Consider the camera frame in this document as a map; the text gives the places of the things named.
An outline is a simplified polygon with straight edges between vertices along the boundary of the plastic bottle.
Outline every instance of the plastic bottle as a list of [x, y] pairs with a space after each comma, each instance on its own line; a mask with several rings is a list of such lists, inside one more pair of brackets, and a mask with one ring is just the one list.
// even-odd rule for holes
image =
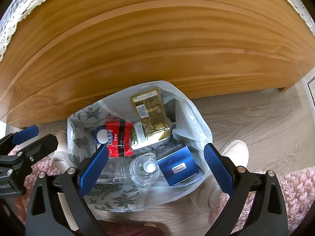
[[140, 186], [152, 185], [161, 175], [160, 168], [155, 161], [155, 154], [152, 153], [135, 158], [129, 168], [131, 179]]

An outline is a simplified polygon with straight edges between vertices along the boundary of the blue gripper pad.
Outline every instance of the blue gripper pad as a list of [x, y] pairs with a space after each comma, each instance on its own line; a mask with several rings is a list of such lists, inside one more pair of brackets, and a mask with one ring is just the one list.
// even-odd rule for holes
[[231, 196], [234, 192], [233, 177], [209, 144], [204, 147], [204, 159], [215, 176], [221, 190]]
[[20, 145], [27, 140], [36, 137], [39, 133], [38, 127], [32, 126], [13, 135], [12, 144]]
[[92, 191], [98, 177], [102, 173], [108, 161], [108, 157], [108, 148], [107, 146], [103, 146], [80, 177], [78, 192], [81, 197]]

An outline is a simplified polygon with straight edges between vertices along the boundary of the blue box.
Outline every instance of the blue box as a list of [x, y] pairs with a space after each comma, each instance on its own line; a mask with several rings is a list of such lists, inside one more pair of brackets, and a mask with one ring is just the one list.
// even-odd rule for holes
[[155, 149], [156, 161], [170, 186], [199, 172], [187, 146], [176, 140]]

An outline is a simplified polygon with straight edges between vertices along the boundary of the gold package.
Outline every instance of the gold package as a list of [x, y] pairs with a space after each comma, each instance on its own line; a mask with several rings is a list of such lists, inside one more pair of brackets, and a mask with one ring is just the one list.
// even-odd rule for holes
[[139, 119], [148, 137], [160, 141], [170, 133], [170, 124], [167, 121], [162, 98], [158, 88], [154, 88], [130, 98]]

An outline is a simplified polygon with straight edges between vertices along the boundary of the lace cloth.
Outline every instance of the lace cloth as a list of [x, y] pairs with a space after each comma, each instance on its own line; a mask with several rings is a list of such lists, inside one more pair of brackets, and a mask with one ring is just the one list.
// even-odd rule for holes
[[[17, 23], [23, 20], [31, 11], [46, 0], [13, 0], [4, 16], [0, 20], [0, 62], [16, 31]], [[315, 36], [315, 23], [301, 0], [287, 0], [305, 21]]]

